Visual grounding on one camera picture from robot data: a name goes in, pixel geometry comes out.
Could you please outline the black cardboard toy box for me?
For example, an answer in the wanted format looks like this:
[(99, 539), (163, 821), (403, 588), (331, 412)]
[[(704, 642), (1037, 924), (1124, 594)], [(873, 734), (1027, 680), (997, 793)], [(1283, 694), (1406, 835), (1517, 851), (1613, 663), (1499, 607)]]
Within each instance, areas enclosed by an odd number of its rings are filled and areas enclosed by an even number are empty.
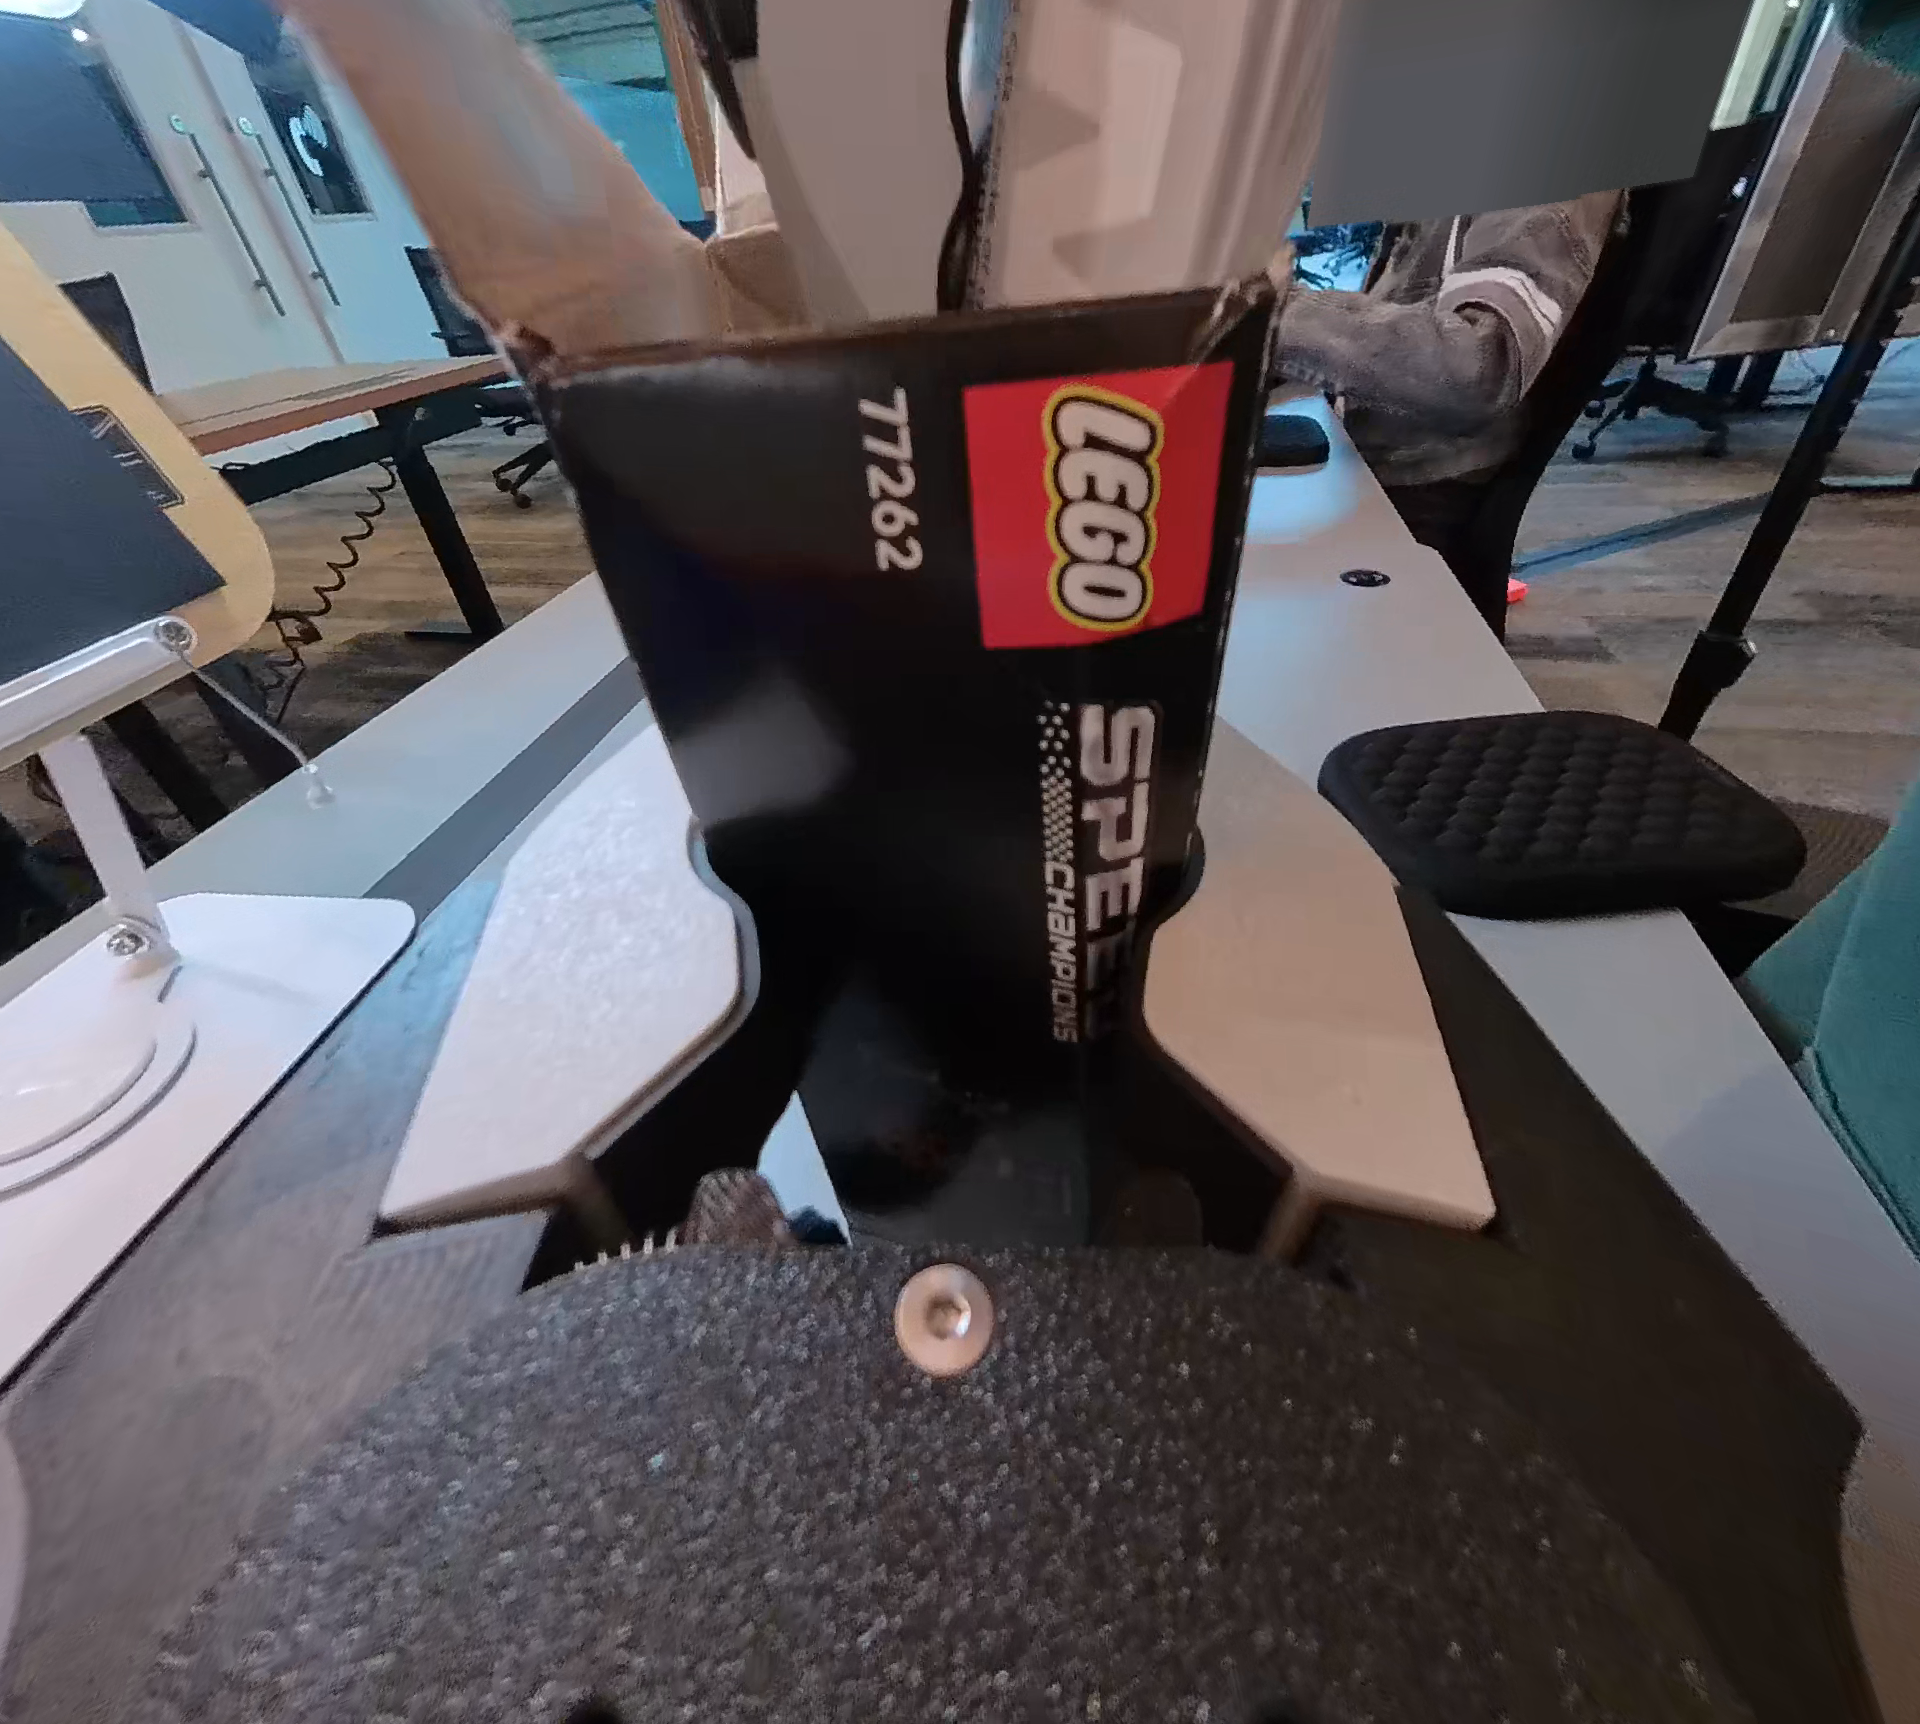
[(1121, 1015), (1181, 904), (1275, 292), (820, 325), (697, 238), (500, 0), (272, 0), (539, 400), (708, 864), (742, 1032), (615, 1179), (683, 1216), (798, 1092), (852, 1219), (1195, 1248)]

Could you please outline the white door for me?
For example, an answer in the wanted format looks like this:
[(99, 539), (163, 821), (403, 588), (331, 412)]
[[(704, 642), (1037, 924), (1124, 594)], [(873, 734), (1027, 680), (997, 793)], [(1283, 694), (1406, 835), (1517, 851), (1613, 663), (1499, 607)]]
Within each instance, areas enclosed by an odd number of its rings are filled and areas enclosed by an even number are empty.
[(166, 13), (166, 146), (224, 242), (276, 364), (380, 358), (389, 238), (366, 163), (297, 33), (244, 53)]

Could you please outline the white tablet stand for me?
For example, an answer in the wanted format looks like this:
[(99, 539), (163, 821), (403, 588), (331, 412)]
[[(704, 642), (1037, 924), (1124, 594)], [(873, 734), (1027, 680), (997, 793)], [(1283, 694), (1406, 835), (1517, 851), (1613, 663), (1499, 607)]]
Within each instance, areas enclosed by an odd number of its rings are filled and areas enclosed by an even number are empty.
[(44, 764), (103, 894), (94, 936), (3, 1001), (6, 1380), (416, 930), (400, 901), (156, 896), (83, 724), (194, 647), (159, 617), (3, 680), (3, 764)]

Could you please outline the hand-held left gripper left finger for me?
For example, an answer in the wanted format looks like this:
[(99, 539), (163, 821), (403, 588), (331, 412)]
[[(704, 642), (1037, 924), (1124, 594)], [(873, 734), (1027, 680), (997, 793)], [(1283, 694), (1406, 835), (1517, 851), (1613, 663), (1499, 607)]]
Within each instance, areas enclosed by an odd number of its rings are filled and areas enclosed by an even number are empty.
[(739, 1035), (752, 926), (708, 873), (656, 727), (569, 787), (500, 871), (462, 992), (380, 1195), (383, 1232), (563, 1214), (587, 1251), (636, 1231), (597, 1164)]

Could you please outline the wooden desk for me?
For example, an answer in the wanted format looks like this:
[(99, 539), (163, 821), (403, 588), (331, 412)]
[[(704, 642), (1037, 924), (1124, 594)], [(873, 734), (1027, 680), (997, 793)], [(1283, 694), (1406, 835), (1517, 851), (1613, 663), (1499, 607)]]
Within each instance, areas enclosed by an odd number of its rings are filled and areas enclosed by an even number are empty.
[(180, 392), (158, 404), (203, 458), (367, 417), (358, 432), (241, 466), (245, 507), (374, 464), (389, 464), (439, 566), (462, 627), (419, 628), (419, 638), (485, 644), (506, 631), (463, 526), (428, 449), (478, 420), (479, 390), (504, 386), (510, 369), (491, 352), (386, 364), (286, 367)]

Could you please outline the black tape strip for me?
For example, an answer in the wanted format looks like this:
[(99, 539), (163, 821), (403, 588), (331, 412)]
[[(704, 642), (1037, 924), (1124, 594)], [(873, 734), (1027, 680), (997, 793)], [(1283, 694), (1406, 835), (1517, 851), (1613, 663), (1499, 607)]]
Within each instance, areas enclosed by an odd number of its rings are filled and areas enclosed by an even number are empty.
[(438, 908), (639, 708), (644, 689), (626, 658), (377, 877), (367, 896), (403, 902), (419, 917)]

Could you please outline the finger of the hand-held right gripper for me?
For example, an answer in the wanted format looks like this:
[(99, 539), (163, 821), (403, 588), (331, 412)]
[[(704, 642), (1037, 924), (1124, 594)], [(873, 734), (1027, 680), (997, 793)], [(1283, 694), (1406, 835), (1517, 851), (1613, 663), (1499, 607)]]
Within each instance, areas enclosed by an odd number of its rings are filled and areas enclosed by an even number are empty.
[(962, 100), (970, 0), (754, 0), (745, 126), (820, 325), (970, 297), (983, 155)]
[(983, 310), (1268, 272), (1341, 0), (1012, 0), (972, 229)]

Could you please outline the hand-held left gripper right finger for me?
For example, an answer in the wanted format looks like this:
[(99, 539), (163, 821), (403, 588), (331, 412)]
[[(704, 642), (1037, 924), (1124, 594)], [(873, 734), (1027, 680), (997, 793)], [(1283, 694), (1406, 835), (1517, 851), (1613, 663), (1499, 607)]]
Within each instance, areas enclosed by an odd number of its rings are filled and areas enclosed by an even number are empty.
[(1485, 1232), (1496, 1197), (1393, 879), (1228, 721), (1179, 898), (1124, 992), (1118, 1119), (1191, 1195), (1197, 1241), (1286, 1260), (1347, 1212)]

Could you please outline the tablet with tan frame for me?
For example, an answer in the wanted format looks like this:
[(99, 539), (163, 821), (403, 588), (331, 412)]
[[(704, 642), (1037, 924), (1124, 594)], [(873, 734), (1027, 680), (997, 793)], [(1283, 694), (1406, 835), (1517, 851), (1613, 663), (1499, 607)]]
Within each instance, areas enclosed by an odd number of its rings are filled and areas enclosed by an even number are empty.
[(228, 483), (1, 234), (1, 762), (226, 658), (273, 560)]

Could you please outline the silver framed display panel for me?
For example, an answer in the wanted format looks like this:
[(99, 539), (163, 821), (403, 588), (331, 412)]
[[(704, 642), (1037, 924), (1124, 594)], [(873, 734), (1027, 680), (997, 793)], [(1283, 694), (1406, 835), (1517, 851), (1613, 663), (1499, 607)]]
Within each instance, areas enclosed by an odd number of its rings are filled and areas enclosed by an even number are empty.
[(1916, 199), (1917, 83), (1831, 0), (1752, 0), (1711, 114), (1726, 174), (1688, 364), (1843, 342)]

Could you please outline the black office chair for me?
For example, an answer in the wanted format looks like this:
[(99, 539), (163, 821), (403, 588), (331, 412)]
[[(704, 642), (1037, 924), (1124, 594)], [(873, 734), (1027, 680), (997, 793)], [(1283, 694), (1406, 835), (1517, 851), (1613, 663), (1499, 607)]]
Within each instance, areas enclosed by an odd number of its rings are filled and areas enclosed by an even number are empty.
[[(497, 363), (500, 358), (491, 338), (453, 290), (439, 255), (428, 247), (406, 247), (403, 256), (428, 305), (435, 336), (446, 355), (453, 361), (493, 358)], [(537, 412), (532, 392), (515, 381), (475, 386), (471, 389), (471, 399), (481, 420), (496, 422), (507, 436), (515, 436), (519, 431), (544, 429), (544, 419)], [(529, 487), (539, 474), (554, 468), (554, 464), (552, 445), (537, 441), (493, 466), (491, 487), (507, 499), (517, 512), (528, 512), (533, 507)]]

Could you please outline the black tripod stand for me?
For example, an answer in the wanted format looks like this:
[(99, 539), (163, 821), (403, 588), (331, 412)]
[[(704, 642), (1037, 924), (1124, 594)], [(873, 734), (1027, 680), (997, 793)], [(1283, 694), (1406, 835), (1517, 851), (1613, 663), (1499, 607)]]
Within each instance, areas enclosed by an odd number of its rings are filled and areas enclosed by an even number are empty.
[(1750, 628), (1755, 613), (1815, 499), (1916, 495), (1916, 473), (1903, 479), (1837, 476), (1829, 468), (1835, 447), (1849, 431), (1874, 374), (1897, 336), (1899, 322), (1916, 297), (1916, 278), (1917, 202), (1909, 200), (1840, 346), (1835, 364), (1801, 422), (1774, 488), (1765, 495), (1715, 609), (1691, 638), (1657, 721), (1664, 733), (1690, 743), (1718, 698), (1732, 690), (1752, 667), (1755, 647)]

